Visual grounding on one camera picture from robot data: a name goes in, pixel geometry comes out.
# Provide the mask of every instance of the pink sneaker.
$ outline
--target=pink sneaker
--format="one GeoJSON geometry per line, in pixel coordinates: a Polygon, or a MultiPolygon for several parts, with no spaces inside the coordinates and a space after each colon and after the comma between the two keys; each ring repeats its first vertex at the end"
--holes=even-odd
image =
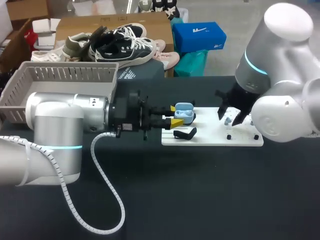
{"type": "Polygon", "coordinates": [[[180,60],[180,56],[176,52],[156,51],[153,58],[163,63],[164,70],[173,68],[180,60]]]}
{"type": "Polygon", "coordinates": [[[155,40],[154,42],[156,44],[156,50],[162,53],[166,48],[166,42],[160,39],[155,40]]]}

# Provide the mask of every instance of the gray plastic basket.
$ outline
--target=gray plastic basket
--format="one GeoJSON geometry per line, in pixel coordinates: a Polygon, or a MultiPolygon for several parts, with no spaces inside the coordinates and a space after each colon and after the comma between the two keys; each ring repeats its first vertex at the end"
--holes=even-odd
{"type": "Polygon", "coordinates": [[[112,103],[118,63],[25,61],[0,97],[0,128],[5,119],[26,123],[26,102],[34,92],[106,96],[112,103]]]}

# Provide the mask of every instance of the black sneaker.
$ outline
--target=black sneaker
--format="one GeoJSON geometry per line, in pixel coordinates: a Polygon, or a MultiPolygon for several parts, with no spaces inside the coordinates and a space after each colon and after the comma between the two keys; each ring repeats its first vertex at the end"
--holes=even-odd
{"type": "Polygon", "coordinates": [[[130,35],[134,38],[145,38],[147,36],[146,28],[139,23],[131,23],[117,27],[112,31],[102,34],[95,42],[93,42],[88,50],[88,57],[92,61],[96,61],[96,49],[102,46],[112,44],[114,41],[123,38],[120,33],[130,35]]]}
{"type": "Polygon", "coordinates": [[[165,0],[164,9],[170,21],[174,18],[180,18],[180,12],[177,8],[177,0],[165,0]]]}
{"type": "Polygon", "coordinates": [[[119,63],[119,69],[148,62],[156,53],[156,43],[148,38],[125,36],[109,45],[97,48],[97,62],[119,63]]]}
{"type": "Polygon", "coordinates": [[[165,10],[165,0],[152,0],[152,9],[155,12],[163,12],[165,10]]]}
{"type": "Polygon", "coordinates": [[[154,12],[152,9],[152,0],[140,0],[139,1],[139,13],[151,13],[154,12]]]}

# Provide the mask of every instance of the sneaker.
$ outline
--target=sneaker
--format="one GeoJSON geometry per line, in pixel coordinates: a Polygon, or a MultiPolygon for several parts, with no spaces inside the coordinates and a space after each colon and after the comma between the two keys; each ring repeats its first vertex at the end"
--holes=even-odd
{"type": "Polygon", "coordinates": [[[63,62],[63,46],[51,51],[33,51],[31,54],[32,62],[63,62]]]}
{"type": "Polygon", "coordinates": [[[74,36],[68,36],[62,49],[62,54],[65,56],[67,61],[80,61],[82,49],[86,47],[90,36],[91,33],[84,32],[74,36]]]}
{"type": "Polygon", "coordinates": [[[170,21],[173,18],[180,18],[180,12],[177,8],[177,0],[165,0],[164,8],[165,13],[170,21]]]}
{"type": "Polygon", "coordinates": [[[145,38],[147,36],[147,30],[142,24],[131,23],[120,26],[112,31],[102,34],[97,41],[93,42],[88,50],[88,57],[95,62],[96,50],[123,38],[124,36],[120,33],[130,35],[133,38],[145,38]]]}
{"type": "Polygon", "coordinates": [[[151,13],[154,12],[152,9],[152,0],[140,0],[139,1],[139,13],[151,13]]]}
{"type": "Polygon", "coordinates": [[[166,48],[166,42],[160,39],[154,40],[154,42],[156,45],[156,50],[162,53],[166,48]]]}
{"type": "Polygon", "coordinates": [[[156,43],[148,38],[132,37],[133,33],[125,34],[112,44],[96,49],[97,62],[119,63],[119,69],[140,65],[148,62],[156,53],[156,43]]]}
{"type": "Polygon", "coordinates": [[[180,60],[180,56],[176,52],[157,51],[153,58],[163,63],[163,67],[165,71],[173,68],[175,65],[178,64],[180,60]]]}
{"type": "Polygon", "coordinates": [[[152,9],[155,12],[163,12],[165,10],[165,0],[152,0],[152,9]]]}

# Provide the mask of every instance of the robotic arm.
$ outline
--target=robotic arm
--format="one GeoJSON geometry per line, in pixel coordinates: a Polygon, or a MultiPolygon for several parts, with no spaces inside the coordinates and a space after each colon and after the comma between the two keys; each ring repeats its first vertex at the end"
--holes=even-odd
{"type": "MultiPolygon", "coordinates": [[[[119,138],[123,131],[142,130],[146,140],[151,129],[181,126],[182,119],[152,118],[174,113],[170,107],[149,106],[138,92],[119,97],[113,103],[105,96],[35,92],[25,109],[27,125],[34,131],[33,142],[53,152],[66,184],[80,176],[83,132],[110,132],[119,138]]],[[[25,146],[1,141],[0,153],[0,184],[60,185],[55,169],[39,151],[30,150],[27,155],[25,146]]]]}
{"type": "Polygon", "coordinates": [[[229,106],[251,112],[257,130],[276,142],[320,133],[320,62],[309,47],[311,17],[289,3],[271,6],[253,34],[235,71],[236,84],[222,98],[221,119],[229,106]]]}

